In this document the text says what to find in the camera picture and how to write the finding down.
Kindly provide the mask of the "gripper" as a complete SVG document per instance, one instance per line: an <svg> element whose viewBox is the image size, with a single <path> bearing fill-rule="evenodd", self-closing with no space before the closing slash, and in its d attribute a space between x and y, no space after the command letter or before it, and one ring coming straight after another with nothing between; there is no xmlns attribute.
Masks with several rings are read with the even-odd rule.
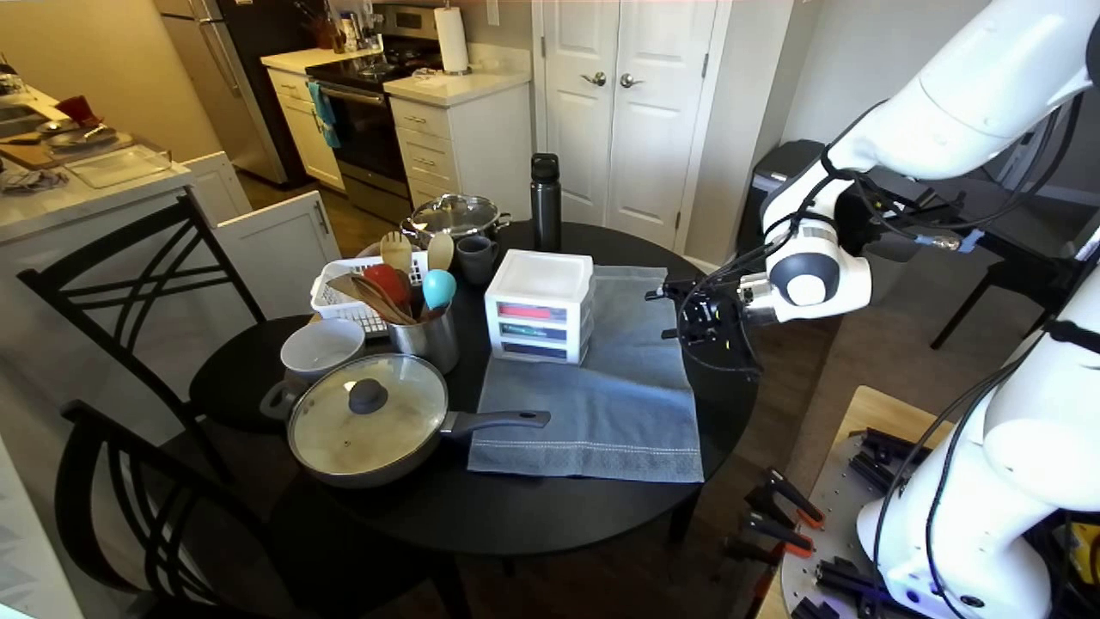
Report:
<svg viewBox="0 0 1100 619"><path fill-rule="evenodd" d="M688 287L659 286L645 292L645 301L668 301L682 306L682 327L667 328L661 340L682 341L685 347L721 344L725 349L746 347L747 327L743 303L725 283L697 278Z"/></svg>

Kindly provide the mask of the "white miniature drawer cabinet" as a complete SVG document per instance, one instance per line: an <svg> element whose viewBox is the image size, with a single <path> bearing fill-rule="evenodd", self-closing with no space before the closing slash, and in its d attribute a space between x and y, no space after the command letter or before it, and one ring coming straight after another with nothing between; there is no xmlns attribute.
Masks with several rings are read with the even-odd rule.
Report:
<svg viewBox="0 0 1100 619"><path fill-rule="evenodd" d="M484 305L490 298L544 305L581 303L590 299L593 305L588 316L580 325L566 325L586 330L590 339L594 328L594 264L588 255L512 248L484 294ZM491 322L498 322L486 312L485 317L487 328ZM502 341L490 334L490 329L488 336L492 349L498 347ZM569 349L580 349L585 342Z"/></svg>

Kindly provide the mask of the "drawer with teal label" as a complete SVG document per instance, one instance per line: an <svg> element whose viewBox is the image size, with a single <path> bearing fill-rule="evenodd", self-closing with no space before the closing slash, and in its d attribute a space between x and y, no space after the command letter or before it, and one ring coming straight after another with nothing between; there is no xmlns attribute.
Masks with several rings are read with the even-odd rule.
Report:
<svg viewBox="0 0 1100 619"><path fill-rule="evenodd" d="M490 334L503 342L535 347L566 349L588 340L586 330L552 322L491 322Z"/></svg>

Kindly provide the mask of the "drawer with dark blue label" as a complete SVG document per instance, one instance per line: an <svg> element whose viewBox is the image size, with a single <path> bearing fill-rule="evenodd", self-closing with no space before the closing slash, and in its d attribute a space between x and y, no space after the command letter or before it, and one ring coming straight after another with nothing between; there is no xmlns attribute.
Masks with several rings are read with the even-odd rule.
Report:
<svg viewBox="0 0 1100 619"><path fill-rule="evenodd" d="M528 344L528 342L502 341L498 347L492 349L492 356L502 360L580 365L588 356L588 344L585 342L580 349L557 349Z"/></svg>

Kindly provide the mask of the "drawer with red label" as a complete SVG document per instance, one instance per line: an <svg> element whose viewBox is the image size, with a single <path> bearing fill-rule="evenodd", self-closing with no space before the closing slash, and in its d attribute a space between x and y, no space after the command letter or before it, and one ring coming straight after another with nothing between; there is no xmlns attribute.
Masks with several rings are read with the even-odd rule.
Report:
<svg viewBox="0 0 1100 619"><path fill-rule="evenodd" d="M490 298L485 302L485 310L491 320L498 322L566 328L566 325L580 325L592 310L592 305L590 299L581 303L544 305Z"/></svg>

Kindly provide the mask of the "white kitchen cabinet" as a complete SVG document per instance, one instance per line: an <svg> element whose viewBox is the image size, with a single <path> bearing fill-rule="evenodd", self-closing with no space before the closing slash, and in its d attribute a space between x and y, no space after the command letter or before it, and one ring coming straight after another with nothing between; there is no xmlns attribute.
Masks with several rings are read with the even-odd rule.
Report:
<svg viewBox="0 0 1100 619"><path fill-rule="evenodd" d="M318 113L315 111L314 98L308 88L310 78L307 68L362 58L369 54L366 49L336 52L330 48L306 48L260 59L266 67L275 93L278 93L278 102L290 129L292 142L302 161L305 173L324 187L341 194L345 191L345 185L333 150L327 145Z"/></svg>
<svg viewBox="0 0 1100 619"><path fill-rule="evenodd" d="M443 194L485 197L530 219L530 74L433 74L385 82L413 207Z"/></svg>

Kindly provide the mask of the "grey cloth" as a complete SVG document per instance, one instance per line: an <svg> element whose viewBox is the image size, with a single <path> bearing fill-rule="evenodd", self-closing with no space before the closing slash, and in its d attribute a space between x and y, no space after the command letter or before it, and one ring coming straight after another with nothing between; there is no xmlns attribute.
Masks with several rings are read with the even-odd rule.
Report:
<svg viewBox="0 0 1100 619"><path fill-rule="evenodd" d="M475 432L475 473L661 483L704 480L696 404L682 350L661 333L675 303L648 301L664 267L595 267L595 327L580 365L492 358L479 412L541 410L542 428Z"/></svg>

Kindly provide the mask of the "black trash can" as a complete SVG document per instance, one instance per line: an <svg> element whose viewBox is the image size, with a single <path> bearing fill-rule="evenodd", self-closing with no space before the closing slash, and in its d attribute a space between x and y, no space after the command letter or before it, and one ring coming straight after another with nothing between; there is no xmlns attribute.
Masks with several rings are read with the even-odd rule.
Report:
<svg viewBox="0 0 1100 619"><path fill-rule="evenodd" d="M803 172L816 161L822 150L825 150L825 144L814 140L787 141L769 151L755 165L735 237L736 257L759 247L762 243L761 213L767 197L778 191L791 176Z"/></svg>

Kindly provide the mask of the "black water bottle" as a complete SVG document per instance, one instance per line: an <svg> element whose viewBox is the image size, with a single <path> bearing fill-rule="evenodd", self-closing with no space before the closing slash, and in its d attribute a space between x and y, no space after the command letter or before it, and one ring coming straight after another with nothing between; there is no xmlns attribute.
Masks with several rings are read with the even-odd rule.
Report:
<svg viewBox="0 0 1100 619"><path fill-rule="evenodd" d="M534 246L542 252L561 250L560 161L553 153L534 153L530 183Z"/></svg>

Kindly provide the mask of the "grey mug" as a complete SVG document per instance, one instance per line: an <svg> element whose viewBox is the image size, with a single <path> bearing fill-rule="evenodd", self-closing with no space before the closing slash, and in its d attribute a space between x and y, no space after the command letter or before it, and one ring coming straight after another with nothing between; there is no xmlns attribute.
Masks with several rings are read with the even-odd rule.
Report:
<svg viewBox="0 0 1100 619"><path fill-rule="evenodd" d="M498 243L488 236L464 236L455 245L457 262L470 285L488 285L498 258Z"/></svg>

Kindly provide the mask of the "white double door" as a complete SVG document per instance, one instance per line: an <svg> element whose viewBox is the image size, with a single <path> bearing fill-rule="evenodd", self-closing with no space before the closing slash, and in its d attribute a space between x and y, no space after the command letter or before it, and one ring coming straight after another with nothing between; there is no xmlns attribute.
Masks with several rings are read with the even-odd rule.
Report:
<svg viewBox="0 0 1100 619"><path fill-rule="evenodd" d="M681 252L732 0L534 0L535 148L563 218Z"/></svg>

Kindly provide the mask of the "black and orange clamp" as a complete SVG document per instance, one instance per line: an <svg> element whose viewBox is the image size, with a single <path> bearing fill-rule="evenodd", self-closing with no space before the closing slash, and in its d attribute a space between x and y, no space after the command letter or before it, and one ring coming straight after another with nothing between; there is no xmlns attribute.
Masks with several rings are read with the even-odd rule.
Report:
<svg viewBox="0 0 1100 619"><path fill-rule="evenodd" d="M755 513L761 513L771 518L778 524L794 529L795 521L787 516L785 510L782 510L778 502L776 502L777 496L794 506L795 513L798 513L798 518L800 518L802 524L810 526L810 528L815 530L820 530L824 526L824 513L822 513L814 502L810 501L804 493L787 479L785 475L779 473L776 468L769 467L763 471L758 485L746 494L745 502L754 509Z"/></svg>
<svg viewBox="0 0 1100 619"><path fill-rule="evenodd" d="M750 541L743 540L740 533L754 532L758 537L774 540L773 546L765 549ZM723 545L723 556L735 561L758 561L767 567L777 567L791 554L801 559L810 559L814 553L814 544L809 537L801 537L790 526L783 526L774 518L750 511L743 518L743 528L737 537L727 537Z"/></svg>

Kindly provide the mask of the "blue spoon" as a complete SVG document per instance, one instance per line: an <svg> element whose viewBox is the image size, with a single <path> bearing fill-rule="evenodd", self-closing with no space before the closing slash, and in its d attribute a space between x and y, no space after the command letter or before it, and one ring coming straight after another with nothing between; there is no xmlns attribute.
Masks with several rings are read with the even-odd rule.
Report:
<svg viewBox="0 0 1100 619"><path fill-rule="evenodd" d="M455 277L449 270L430 269L424 275L421 291L424 291L425 312L444 310L455 297Z"/></svg>

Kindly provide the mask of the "glass pot lid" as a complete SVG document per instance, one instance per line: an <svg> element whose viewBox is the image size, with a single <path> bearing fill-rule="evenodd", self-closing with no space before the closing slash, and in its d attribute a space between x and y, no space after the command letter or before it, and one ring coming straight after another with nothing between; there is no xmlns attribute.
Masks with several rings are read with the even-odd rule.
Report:
<svg viewBox="0 0 1100 619"><path fill-rule="evenodd" d="M487 236L498 226L498 205L485 197L468 194L443 194L420 205L408 218L418 234L433 236L439 232L460 236Z"/></svg>

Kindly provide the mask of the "steel utensil holder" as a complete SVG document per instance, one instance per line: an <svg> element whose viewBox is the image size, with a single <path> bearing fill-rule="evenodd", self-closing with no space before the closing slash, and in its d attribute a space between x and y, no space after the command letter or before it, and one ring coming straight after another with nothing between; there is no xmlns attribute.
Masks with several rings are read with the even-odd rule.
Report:
<svg viewBox="0 0 1100 619"><path fill-rule="evenodd" d="M441 375L448 375L457 368L457 362L460 360L460 346L452 314L450 305L446 305L425 313L427 317L425 322L408 325L388 322L386 324L388 336L397 352L427 361Z"/></svg>

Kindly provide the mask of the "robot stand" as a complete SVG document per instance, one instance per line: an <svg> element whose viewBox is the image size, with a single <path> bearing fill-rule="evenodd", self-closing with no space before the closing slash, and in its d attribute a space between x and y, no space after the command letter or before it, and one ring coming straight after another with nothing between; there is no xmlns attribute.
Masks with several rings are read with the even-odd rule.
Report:
<svg viewBox="0 0 1100 619"><path fill-rule="evenodd" d="M977 561L977 592L957 588L948 599L923 565L924 531L917 529L908 552L916 563L897 574L901 596L893 599L886 581L877 576L873 561L864 545L872 541L877 519L864 516L864 506L877 505L883 490L850 468L868 428L915 442L935 423L935 416L895 397L869 387L857 388L828 457L809 491L810 501L822 511L821 528L798 522L798 533L813 542L806 556L785 554L767 589L755 619L792 619L798 604L811 603L833 609L838 619L860 619L864 604L876 603L883 619L1024 619L1033 611L1047 615L1055 607L1042 603L1060 590L1060 570L1048 567L1023 541L1005 537L980 537Z"/></svg>

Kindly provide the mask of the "steel pot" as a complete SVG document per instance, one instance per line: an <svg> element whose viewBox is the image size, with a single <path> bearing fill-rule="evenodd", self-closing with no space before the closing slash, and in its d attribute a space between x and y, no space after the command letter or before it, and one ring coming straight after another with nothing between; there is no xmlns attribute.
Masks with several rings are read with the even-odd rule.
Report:
<svg viewBox="0 0 1100 619"><path fill-rule="evenodd" d="M510 226L510 212L482 196L443 194L413 209L400 222L400 233L415 246L427 248L435 236L451 236L458 243L468 236L495 237Z"/></svg>

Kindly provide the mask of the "red spatula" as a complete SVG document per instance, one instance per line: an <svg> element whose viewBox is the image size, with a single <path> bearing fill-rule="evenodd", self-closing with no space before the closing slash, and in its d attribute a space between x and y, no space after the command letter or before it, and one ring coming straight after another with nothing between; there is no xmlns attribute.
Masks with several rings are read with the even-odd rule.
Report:
<svg viewBox="0 0 1100 619"><path fill-rule="evenodd" d="M369 279L388 294L391 302L405 314L411 316L410 310L410 283L404 270L395 269L389 264L370 264L363 267L362 277Z"/></svg>

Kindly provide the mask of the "wooden spatula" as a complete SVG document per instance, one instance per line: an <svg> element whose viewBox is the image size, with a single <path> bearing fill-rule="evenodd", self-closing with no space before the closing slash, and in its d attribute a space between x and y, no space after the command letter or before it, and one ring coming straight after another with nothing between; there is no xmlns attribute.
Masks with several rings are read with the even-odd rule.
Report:
<svg viewBox="0 0 1100 619"><path fill-rule="evenodd" d="M337 278L328 279L326 285L338 292L345 294L346 297L358 299L362 303L369 305L383 321L397 325L413 325L415 321L408 316L378 285L369 279L360 277L353 273L339 275Z"/></svg>

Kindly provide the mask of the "white plastic basket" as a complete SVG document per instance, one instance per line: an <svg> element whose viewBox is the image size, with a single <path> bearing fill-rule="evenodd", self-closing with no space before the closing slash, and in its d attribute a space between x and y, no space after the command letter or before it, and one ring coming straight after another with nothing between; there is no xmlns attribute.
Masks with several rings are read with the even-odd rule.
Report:
<svg viewBox="0 0 1100 619"><path fill-rule="evenodd" d="M427 251L413 251L413 266L407 274L410 291L410 309L420 312L424 309L424 274L428 272ZM382 318L366 303L340 292L327 284L330 279L342 277L343 274L362 275L369 267L382 264L382 257L358 257L338 259L327 263L311 286L310 305L320 320L349 320L358 322L369 340L385 340L388 338L388 327Z"/></svg>

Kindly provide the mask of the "black side table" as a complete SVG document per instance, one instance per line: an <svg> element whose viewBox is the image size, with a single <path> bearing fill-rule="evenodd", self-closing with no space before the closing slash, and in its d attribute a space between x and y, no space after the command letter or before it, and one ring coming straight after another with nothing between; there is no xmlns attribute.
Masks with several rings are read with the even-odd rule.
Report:
<svg viewBox="0 0 1100 619"><path fill-rule="evenodd" d="M1074 203L1028 197L1025 191L1013 194L970 174L943 181L912 180L887 169L873 169L869 176L895 201L887 218L892 226L901 230L952 226L960 236L981 231L983 235L977 246L998 257L932 340L931 349L938 350L945 344L991 287L1018 294L1037 305L1041 313L1026 330L1028 334L1036 332L1068 301L1084 274L1084 261L1076 257L1075 248L1053 250L1052 235L1066 226L1055 226L1049 219L1072 214Z"/></svg>

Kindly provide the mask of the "paper towel roll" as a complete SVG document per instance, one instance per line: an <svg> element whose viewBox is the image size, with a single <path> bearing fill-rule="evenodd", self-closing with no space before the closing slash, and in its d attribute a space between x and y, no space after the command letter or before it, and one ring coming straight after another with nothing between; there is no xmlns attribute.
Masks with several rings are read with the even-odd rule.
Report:
<svg viewBox="0 0 1100 619"><path fill-rule="evenodd" d="M472 71L468 57L468 41L460 8L446 5L435 8L437 43L440 47L443 73L468 75Z"/></svg>

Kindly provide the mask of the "white bowl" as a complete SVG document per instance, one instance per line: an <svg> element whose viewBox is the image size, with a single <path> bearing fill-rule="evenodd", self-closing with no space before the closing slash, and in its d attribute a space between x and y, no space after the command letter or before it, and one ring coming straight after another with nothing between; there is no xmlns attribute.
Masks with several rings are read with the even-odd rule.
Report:
<svg viewBox="0 0 1100 619"><path fill-rule="evenodd" d="M346 361L362 355L366 332L350 320L321 320L299 328L282 345L279 360L292 376L317 383Z"/></svg>

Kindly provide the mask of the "black stove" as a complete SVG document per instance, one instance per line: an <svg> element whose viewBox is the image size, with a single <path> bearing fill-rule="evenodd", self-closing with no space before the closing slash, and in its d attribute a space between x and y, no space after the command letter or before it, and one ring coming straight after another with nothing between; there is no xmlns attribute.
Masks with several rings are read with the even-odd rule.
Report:
<svg viewBox="0 0 1100 619"><path fill-rule="evenodd" d="M382 86L419 68L441 68L432 8L386 3L377 9L378 52L314 65L306 73L333 109L333 148L346 199L391 224L413 212L388 93Z"/></svg>

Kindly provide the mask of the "teal towel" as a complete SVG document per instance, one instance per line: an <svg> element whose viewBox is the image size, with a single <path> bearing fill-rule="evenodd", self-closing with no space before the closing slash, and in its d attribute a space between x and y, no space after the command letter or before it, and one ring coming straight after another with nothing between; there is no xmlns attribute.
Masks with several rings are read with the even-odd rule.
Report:
<svg viewBox="0 0 1100 619"><path fill-rule="evenodd" d="M336 126L336 113L329 97L327 97L319 82L307 82L307 87L311 99L314 99L315 113L317 113L320 121L320 130L326 144L333 151L340 148L341 141Z"/></svg>

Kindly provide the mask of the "steel refrigerator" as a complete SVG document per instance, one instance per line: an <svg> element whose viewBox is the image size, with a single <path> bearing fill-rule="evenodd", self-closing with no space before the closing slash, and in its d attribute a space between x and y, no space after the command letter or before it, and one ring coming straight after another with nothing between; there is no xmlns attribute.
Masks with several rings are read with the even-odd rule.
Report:
<svg viewBox="0 0 1100 619"><path fill-rule="evenodd" d="M310 48L294 0L152 0L217 141L237 169L307 180L262 58Z"/></svg>

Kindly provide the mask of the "black chair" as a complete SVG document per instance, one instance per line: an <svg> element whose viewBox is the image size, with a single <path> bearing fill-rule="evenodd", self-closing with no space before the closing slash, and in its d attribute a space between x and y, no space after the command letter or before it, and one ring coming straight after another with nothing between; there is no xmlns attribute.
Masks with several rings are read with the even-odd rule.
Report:
<svg viewBox="0 0 1100 619"><path fill-rule="evenodd" d="M472 619L455 560L370 532L302 475L262 517L90 404L72 401L61 414L72 425L54 493L62 544L91 579L138 596L135 619L364 619L424 583L432 584L447 619ZM143 583L122 575L97 534L100 466L140 546ZM253 603L218 592L186 560L187 541L216 544L208 557L224 567L239 555L237 543L201 529L205 516L267 561L268 577L248 579Z"/></svg>
<svg viewBox="0 0 1100 619"><path fill-rule="evenodd" d="M138 277L75 286L87 270L164 231L169 231L170 237ZM309 317L270 320L264 316L189 197L180 197L175 205L72 251L43 270L20 270L16 278L148 387L180 421L221 480L233 482L235 476L200 425L201 418L240 432L282 432L284 425L279 420L267 418L258 404L248 404L245 399L272 385L277 361L275 347L290 338L295 329L307 325ZM187 399L182 399L138 357L138 336L158 299L220 285L233 287L253 317L253 325L231 338L204 362L190 380Z"/></svg>

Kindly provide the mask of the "red cup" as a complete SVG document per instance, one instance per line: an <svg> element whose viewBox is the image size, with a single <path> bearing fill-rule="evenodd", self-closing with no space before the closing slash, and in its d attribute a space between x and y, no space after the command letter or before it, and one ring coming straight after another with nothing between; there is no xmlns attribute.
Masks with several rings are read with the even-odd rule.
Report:
<svg viewBox="0 0 1100 619"><path fill-rule="evenodd" d="M94 128L102 122L102 117L94 113L94 108L91 108L85 95L73 95L70 98L55 103L55 108L80 126Z"/></svg>

